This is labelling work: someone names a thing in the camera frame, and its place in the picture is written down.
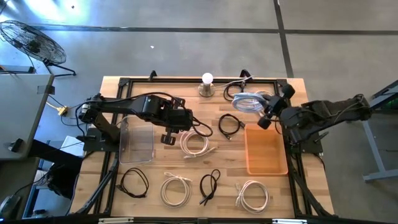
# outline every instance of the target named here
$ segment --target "gray floor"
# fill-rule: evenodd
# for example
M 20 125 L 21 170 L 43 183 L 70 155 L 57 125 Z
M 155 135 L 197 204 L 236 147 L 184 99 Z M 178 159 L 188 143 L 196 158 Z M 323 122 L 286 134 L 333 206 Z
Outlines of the gray floor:
M 13 1 L 0 21 L 120 27 L 228 27 L 277 29 L 271 0 Z M 395 0 L 280 0 L 286 29 L 398 30 Z M 67 53 L 77 77 L 57 78 L 55 97 L 66 105 L 98 92 L 104 75 L 236 76 L 243 68 L 259 77 L 286 77 L 278 34 L 209 34 L 46 31 Z M 396 35 L 287 35 L 294 77 L 304 78 L 310 100 L 371 96 L 397 79 Z M 29 59 L 0 42 L 2 63 Z M 34 61 L 38 73 L 47 73 Z M 398 168 L 395 117 L 371 121 L 386 167 Z M 377 171 L 360 123 L 333 127 L 322 141 L 333 207 L 346 218 L 398 222 L 398 179 L 365 184 Z M 79 134 L 46 108 L 36 138 Z

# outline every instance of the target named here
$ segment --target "light bulb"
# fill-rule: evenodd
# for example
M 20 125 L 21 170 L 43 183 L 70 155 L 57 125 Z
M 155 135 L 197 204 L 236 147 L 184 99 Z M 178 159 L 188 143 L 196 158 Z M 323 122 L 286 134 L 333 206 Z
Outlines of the light bulb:
M 213 81 L 213 75 L 210 73 L 204 73 L 203 76 L 201 77 L 201 80 L 203 81 L 204 84 L 211 84 Z

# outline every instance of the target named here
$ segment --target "electric fan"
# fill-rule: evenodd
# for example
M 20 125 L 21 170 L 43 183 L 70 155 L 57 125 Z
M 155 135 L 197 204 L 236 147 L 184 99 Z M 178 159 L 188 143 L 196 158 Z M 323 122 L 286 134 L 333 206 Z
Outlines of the electric fan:
M 75 71 L 59 66 L 67 60 L 62 47 L 37 29 L 18 21 L 7 20 L 0 22 L 0 34 L 7 42 L 24 52 L 28 57 L 43 62 L 50 73 L 48 66 L 55 66 L 72 72 L 54 75 L 55 77 L 76 75 Z

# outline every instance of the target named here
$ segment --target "wooden tabletop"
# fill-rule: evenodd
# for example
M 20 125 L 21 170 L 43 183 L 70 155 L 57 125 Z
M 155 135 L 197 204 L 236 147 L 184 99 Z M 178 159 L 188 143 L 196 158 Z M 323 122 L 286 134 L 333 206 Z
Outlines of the wooden tabletop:
M 120 77 L 104 77 L 101 86 L 101 93 L 105 97 L 116 97 Z M 289 78 L 288 82 L 295 88 L 296 93 L 291 99 L 293 105 L 300 105 L 308 101 L 304 81 L 301 78 Z M 193 110 L 193 114 L 200 121 L 211 125 L 214 134 L 209 137 L 210 146 L 218 146 L 213 152 L 194 159 L 184 159 L 184 153 L 179 146 L 180 134 L 174 146 L 160 143 L 161 134 L 165 133 L 164 128 L 154 126 L 155 131 L 155 157 L 154 160 L 143 166 L 139 166 L 149 180 L 149 191 L 146 198 L 131 198 L 118 189 L 115 190 L 112 216 L 125 217 L 217 217 L 217 218 L 270 218 L 294 217 L 292 198 L 290 196 L 289 180 L 283 176 L 250 176 L 246 170 L 244 151 L 244 131 L 239 130 L 227 140 L 218 130 L 218 119 L 225 113 L 237 116 L 244 123 L 257 123 L 258 114 L 247 114 L 235 110 L 230 102 L 223 98 L 224 88 L 217 88 L 215 95 L 211 98 L 200 97 L 198 84 L 196 83 L 135 83 L 132 88 L 132 95 L 152 91 L 162 91 L 173 96 L 186 99 L 185 106 Z M 267 90 L 273 93 L 272 85 L 248 84 L 245 91 Z M 110 120 L 112 115 L 105 114 Z M 236 122 L 225 121 L 225 129 L 228 126 L 235 126 Z M 201 149 L 200 138 L 192 138 L 188 146 L 192 149 Z M 103 152 L 96 152 L 87 158 L 81 167 L 80 176 L 77 182 L 75 198 L 72 203 L 71 212 L 77 211 L 83 206 L 98 185 L 103 163 Z M 333 213 L 330 200 L 328 184 L 321 162 L 311 154 L 303 155 L 303 164 L 308 188 L 312 191 L 317 200 L 324 208 Z M 132 165 L 121 164 L 118 170 L 120 183 L 122 175 Z M 218 188 L 215 197 L 204 207 L 199 205 L 202 195 L 199 190 L 200 179 L 205 174 L 210 174 L 213 169 L 221 171 L 218 181 Z M 164 172 L 171 172 L 192 179 L 192 196 L 190 201 L 181 208 L 166 207 L 160 199 L 160 186 L 166 179 Z M 235 207 L 235 200 L 238 196 L 235 184 L 243 185 L 247 180 L 262 182 L 269 191 L 270 199 L 266 211 L 260 215 L 253 215 L 242 207 Z M 142 180 L 135 173 L 129 173 L 124 181 L 130 192 L 141 194 L 144 191 Z M 205 192 L 210 192 L 210 180 L 204 181 Z M 108 187 L 104 190 L 101 211 L 106 203 Z M 301 191 L 298 190 L 300 207 L 303 210 Z M 184 188 L 181 183 L 172 182 L 167 190 L 170 201 L 179 202 L 184 195 Z M 245 196 L 248 203 L 253 206 L 261 206 L 264 203 L 263 193 L 260 188 L 250 188 Z

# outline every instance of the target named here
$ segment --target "orange bin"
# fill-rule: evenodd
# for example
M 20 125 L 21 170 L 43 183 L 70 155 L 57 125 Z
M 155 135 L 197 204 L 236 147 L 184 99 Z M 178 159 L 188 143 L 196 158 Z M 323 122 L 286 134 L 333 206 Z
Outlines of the orange bin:
M 275 129 L 262 129 L 257 124 L 246 124 L 244 145 L 249 174 L 287 174 L 284 140 Z

